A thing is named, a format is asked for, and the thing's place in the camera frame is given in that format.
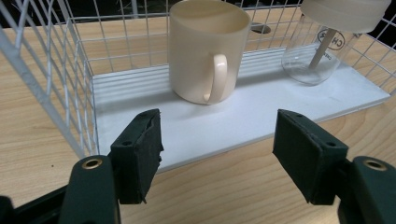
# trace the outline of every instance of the cream mug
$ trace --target cream mug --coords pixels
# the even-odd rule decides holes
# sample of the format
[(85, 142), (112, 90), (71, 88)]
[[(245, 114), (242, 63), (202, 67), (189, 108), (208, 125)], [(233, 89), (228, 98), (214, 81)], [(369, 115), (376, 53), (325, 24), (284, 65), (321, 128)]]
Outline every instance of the cream mug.
[(226, 2), (187, 0), (172, 6), (169, 77), (174, 92), (204, 105), (230, 96), (249, 28), (249, 15)]

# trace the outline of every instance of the mug handle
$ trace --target mug handle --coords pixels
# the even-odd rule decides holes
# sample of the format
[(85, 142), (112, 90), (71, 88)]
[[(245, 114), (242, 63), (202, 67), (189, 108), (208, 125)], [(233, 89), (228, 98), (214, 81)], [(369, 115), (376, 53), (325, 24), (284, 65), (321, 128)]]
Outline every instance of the mug handle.
[(227, 80), (227, 58), (224, 54), (216, 54), (213, 57), (215, 73), (213, 76), (212, 89), (209, 94), (204, 95), (207, 105), (213, 105), (221, 100)]

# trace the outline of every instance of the brass screw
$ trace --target brass screw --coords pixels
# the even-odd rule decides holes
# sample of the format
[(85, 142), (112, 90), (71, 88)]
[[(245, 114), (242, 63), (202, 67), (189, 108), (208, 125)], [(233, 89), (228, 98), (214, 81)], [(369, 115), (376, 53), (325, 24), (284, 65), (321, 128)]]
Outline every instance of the brass screw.
[(382, 164), (379, 161), (373, 161), (373, 160), (365, 160), (364, 165), (366, 165), (367, 167), (373, 169), (373, 170), (377, 170), (377, 171), (386, 171), (388, 170), (388, 168)]
[(91, 170), (91, 169), (95, 169), (97, 167), (99, 167), (102, 164), (102, 160), (100, 159), (91, 159), (88, 161), (84, 161), (84, 163), (82, 163), (82, 168), (86, 169), (86, 170)]

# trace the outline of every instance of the black plastic part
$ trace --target black plastic part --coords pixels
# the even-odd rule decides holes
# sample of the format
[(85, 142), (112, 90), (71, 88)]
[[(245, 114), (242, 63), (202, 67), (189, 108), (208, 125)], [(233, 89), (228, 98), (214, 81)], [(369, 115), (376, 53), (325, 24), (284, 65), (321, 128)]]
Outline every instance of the black plastic part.
[(57, 223), (67, 186), (56, 189), (15, 210), (17, 223)]
[(338, 220), (340, 224), (364, 224), (363, 214), (360, 209), (346, 205), (340, 202), (337, 210)]
[(375, 158), (356, 157), (348, 176), (365, 223), (395, 223), (395, 168)]
[(279, 109), (273, 153), (308, 203), (333, 204), (334, 171), (347, 145), (307, 117)]
[(6, 196), (0, 196), (0, 223), (15, 223), (14, 207)]
[(73, 167), (59, 223), (120, 223), (110, 158), (91, 156)]
[(160, 110), (137, 115), (111, 145), (120, 203), (146, 202), (163, 151)]

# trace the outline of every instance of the wire basket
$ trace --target wire basket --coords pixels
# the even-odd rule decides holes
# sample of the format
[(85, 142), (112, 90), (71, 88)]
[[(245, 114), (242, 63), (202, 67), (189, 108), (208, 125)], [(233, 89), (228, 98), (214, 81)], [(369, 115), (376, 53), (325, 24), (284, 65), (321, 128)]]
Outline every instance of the wire basket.
[[(100, 153), (93, 76), (167, 64), (168, 12), (176, 1), (83, 2), (0, 1), (0, 60), (8, 61), (1, 66), (15, 69), (81, 158)], [(246, 51), (286, 47), (301, 16), (300, 1), (232, 3), (252, 19)], [(345, 57), (390, 95), (395, 43), (383, 37), (394, 21), (394, 13), (384, 18), (376, 35), (361, 36)]]

